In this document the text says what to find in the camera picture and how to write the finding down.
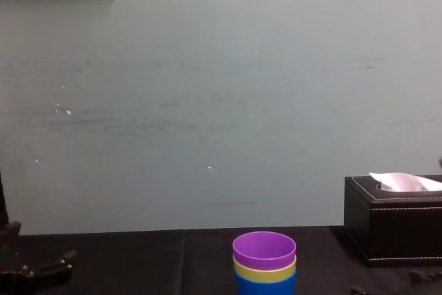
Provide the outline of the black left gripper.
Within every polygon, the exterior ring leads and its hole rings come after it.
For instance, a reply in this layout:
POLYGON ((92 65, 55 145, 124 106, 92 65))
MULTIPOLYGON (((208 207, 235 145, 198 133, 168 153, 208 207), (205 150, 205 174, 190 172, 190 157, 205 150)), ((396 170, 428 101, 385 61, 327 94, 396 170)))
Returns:
MULTIPOLYGON (((18 253, 13 244, 19 237, 21 223, 14 221, 1 228, 1 260, 11 260, 18 253)), ((20 271, 1 272, 2 294, 34 294, 35 288, 67 283, 78 253, 70 250, 60 258, 42 265, 22 265, 20 271)))

